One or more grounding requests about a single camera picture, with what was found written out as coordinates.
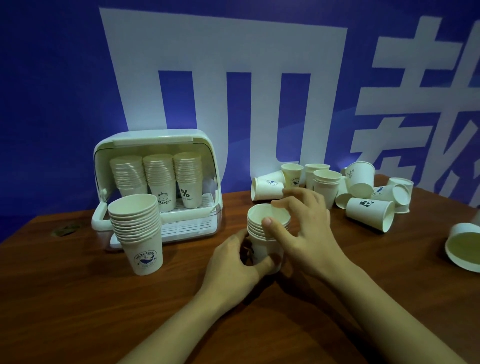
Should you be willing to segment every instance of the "forearm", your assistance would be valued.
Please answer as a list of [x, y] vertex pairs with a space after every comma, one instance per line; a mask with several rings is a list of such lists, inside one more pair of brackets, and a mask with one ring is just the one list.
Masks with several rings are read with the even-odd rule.
[[358, 266], [349, 264], [330, 283], [337, 296], [389, 362], [465, 363]]
[[119, 364], [182, 364], [222, 313], [208, 297], [196, 295]]

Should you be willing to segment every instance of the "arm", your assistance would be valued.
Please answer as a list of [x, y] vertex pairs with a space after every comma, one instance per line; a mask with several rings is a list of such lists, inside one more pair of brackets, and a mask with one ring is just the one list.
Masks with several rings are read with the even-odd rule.
[[182, 364], [187, 360], [215, 321], [238, 305], [275, 267], [271, 257], [252, 267], [240, 261], [240, 245], [246, 234], [246, 229], [241, 230], [215, 248], [194, 298], [119, 364]]
[[323, 196], [303, 188], [284, 190], [284, 195], [272, 205], [297, 216], [298, 236], [273, 218], [264, 218], [264, 229], [305, 273], [323, 280], [335, 292], [390, 363], [465, 364], [345, 256], [330, 230]]

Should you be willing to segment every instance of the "blue backdrop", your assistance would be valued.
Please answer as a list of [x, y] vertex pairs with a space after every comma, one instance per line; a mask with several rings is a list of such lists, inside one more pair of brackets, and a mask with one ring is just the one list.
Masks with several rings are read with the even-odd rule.
[[[475, 0], [27, 0], [6, 4], [0, 13], [0, 216], [4, 225], [0, 240], [32, 216], [90, 209], [98, 203], [94, 146], [128, 130], [100, 7], [346, 28], [325, 153], [325, 163], [334, 169], [360, 156], [360, 152], [351, 153], [355, 130], [376, 129], [385, 117], [355, 115], [360, 89], [397, 87], [402, 81], [403, 69], [372, 67], [378, 38], [413, 38], [420, 17], [435, 16], [442, 18], [436, 40], [462, 43], [463, 52], [480, 17], [480, 3]], [[458, 61], [452, 70], [426, 70], [421, 86], [449, 87], [457, 67]], [[167, 127], [196, 127], [192, 73], [158, 71]], [[278, 160], [300, 160], [309, 82], [308, 73], [282, 74]], [[229, 145], [223, 192], [250, 188], [251, 84], [251, 73], [227, 72]], [[477, 64], [469, 87], [479, 86]], [[383, 150], [374, 165], [379, 169], [383, 158], [401, 157], [399, 167], [416, 166], [412, 179], [418, 183], [439, 113], [402, 116], [401, 127], [432, 127], [426, 145]], [[447, 148], [469, 121], [480, 127], [480, 113], [458, 114]], [[460, 178], [450, 197], [473, 203], [479, 159], [480, 132], [475, 132], [435, 183], [435, 192], [441, 191], [453, 171]]]

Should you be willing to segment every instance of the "cup storage box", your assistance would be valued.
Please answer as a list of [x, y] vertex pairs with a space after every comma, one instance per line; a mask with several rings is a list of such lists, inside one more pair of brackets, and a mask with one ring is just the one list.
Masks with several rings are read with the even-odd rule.
[[142, 130], [115, 134], [98, 143], [94, 150], [95, 179], [99, 204], [92, 216], [92, 228], [111, 248], [119, 248], [108, 217], [108, 203], [119, 198], [110, 160], [122, 156], [148, 156], [196, 152], [202, 160], [202, 202], [197, 208], [183, 205], [181, 192], [176, 191], [172, 211], [160, 212], [162, 242], [200, 238], [215, 234], [222, 219], [222, 192], [213, 145], [207, 135], [197, 129]]

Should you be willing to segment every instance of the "wooden table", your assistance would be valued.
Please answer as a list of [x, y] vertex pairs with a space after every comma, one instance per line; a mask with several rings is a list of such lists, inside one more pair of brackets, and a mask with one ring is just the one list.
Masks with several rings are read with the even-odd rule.
[[[386, 177], [377, 176], [376, 185]], [[164, 246], [162, 268], [135, 276], [124, 254], [105, 253], [92, 212], [37, 217], [0, 245], [2, 363], [114, 363], [199, 289], [213, 249], [246, 224], [250, 193], [224, 195], [222, 227], [203, 240]], [[347, 256], [470, 363], [480, 363], [480, 276], [444, 253], [450, 227], [475, 211], [415, 188], [411, 212], [386, 234], [334, 208]], [[65, 237], [52, 230], [85, 224]], [[292, 222], [292, 230], [298, 223]], [[321, 283], [287, 262], [221, 318], [189, 363], [379, 362], [346, 310]]]

